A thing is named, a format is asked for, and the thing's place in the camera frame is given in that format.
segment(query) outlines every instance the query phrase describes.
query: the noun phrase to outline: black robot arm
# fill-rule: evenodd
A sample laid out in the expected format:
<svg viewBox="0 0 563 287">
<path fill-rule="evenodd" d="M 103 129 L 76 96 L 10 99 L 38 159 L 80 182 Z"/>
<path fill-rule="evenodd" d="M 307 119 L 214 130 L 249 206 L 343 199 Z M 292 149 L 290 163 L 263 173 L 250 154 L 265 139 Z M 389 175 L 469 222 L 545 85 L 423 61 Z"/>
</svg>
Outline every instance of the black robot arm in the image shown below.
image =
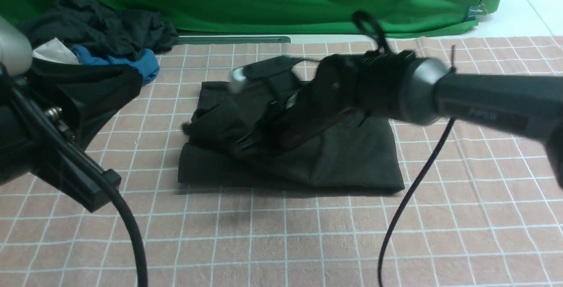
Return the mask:
<svg viewBox="0 0 563 287">
<path fill-rule="evenodd" d="M 393 53 L 377 27 L 376 51 L 322 59 L 312 81 L 274 102 L 267 120 L 237 143 L 241 156 L 295 149 L 358 111 L 416 125 L 451 117 L 543 143 L 563 189 L 563 77 L 457 73 L 414 51 Z M 231 88 L 244 90 L 253 73 L 290 69 L 290 62 L 278 57 L 238 69 Z"/>
</svg>

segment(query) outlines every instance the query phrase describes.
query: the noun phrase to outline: blue cloth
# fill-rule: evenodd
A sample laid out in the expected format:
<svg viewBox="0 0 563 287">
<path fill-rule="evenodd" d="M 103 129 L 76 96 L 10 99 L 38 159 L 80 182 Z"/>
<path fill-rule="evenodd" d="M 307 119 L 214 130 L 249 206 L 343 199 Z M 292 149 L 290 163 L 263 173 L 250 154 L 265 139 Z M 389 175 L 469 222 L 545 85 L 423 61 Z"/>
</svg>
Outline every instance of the blue cloth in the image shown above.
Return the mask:
<svg viewBox="0 0 563 287">
<path fill-rule="evenodd" d="M 74 55 L 78 58 L 80 64 L 83 65 L 119 65 L 127 64 L 136 68 L 139 73 L 143 76 L 143 86 L 151 83 L 157 75 L 158 71 L 161 69 L 158 65 L 158 60 L 154 52 L 150 49 L 144 49 L 141 58 L 138 61 L 129 61 L 124 57 L 118 58 L 113 56 L 107 56 L 106 58 L 95 57 L 90 54 L 87 48 L 82 45 L 73 45 L 70 48 Z"/>
</svg>

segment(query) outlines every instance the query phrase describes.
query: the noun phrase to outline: black clothing pile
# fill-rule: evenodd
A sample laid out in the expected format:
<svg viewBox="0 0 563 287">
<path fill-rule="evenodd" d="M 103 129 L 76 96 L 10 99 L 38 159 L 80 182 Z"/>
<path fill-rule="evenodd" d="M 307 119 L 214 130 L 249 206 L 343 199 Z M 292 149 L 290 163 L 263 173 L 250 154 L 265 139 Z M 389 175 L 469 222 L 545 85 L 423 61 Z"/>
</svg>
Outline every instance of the black clothing pile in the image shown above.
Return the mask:
<svg viewBox="0 0 563 287">
<path fill-rule="evenodd" d="M 114 11 L 96 0 L 56 0 L 40 17 L 17 28 L 36 48 L 55 37 L 67 47 L 82 45 L 97 57 L 137 61 L 144 49 L 169 51 L 178 33 L 159 13 L 128 9 Z"/>
<path fill-rule="evenodd" d="M 370 117 L 358 127 L 362 113 L 281 156 L 235 158 L 230 145 L 252 130 L 272 98 L 266 85 L 231 94 L 226 82 L 204 82 L 191 123 L 183 126 L 189 141 L 180 155 L 178 181 L 195 188 L 322 195 L 391 195 L 404 189 L 388 120 Z"/>
</svg>

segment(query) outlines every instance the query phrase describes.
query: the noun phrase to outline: pink grid mat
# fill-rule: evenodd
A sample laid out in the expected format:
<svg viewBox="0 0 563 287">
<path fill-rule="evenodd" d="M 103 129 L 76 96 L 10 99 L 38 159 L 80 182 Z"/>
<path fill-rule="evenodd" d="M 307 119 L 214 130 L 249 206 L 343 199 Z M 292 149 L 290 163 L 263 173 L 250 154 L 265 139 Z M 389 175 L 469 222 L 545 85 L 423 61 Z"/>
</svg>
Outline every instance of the pink grid mat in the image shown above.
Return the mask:
<svg viewBox="0 0 563 287">
<path fill-rule="evenodd" d="M 563 74 L 563 37 L 417 39 L 396 48 L 465 73 Z M 280 53 L 322 58 L 370 43 L 179 45 L 159 56 L 154 84 L 88 149 L 123 177 L 121 191 L 145 237 L 151 286 L 368 287 L 397 197 L 294 199 L 253 189 L 193 193 L 176 182 L 201 82 Z M 311 78 L 313 63 L 297 67 Z M 412 181 L 445 123 L 392 123 Z M 0 286 L 135 285 L 129 238 L 114 207 L 94 214 L 25 176 L 0 187 Z M 386 286 L 563 286 L 563 191 L 540 145 L 457 123 L 394 234 Z"/>
</svg>

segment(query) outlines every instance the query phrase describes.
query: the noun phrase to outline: white cloth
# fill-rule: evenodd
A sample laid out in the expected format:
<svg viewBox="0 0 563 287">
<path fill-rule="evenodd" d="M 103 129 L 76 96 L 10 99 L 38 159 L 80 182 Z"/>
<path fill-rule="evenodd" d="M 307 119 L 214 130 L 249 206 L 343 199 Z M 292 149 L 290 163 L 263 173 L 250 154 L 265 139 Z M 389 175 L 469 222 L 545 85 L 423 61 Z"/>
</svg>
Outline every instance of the white cloth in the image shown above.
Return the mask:
<svg viewBox="0 0 563 287">
<path fill-rule="evenodd" d="M 33 57 L 54 63 L 80 64 L 76 55 L 56 37 L 34 49 Z"/>
</svg>

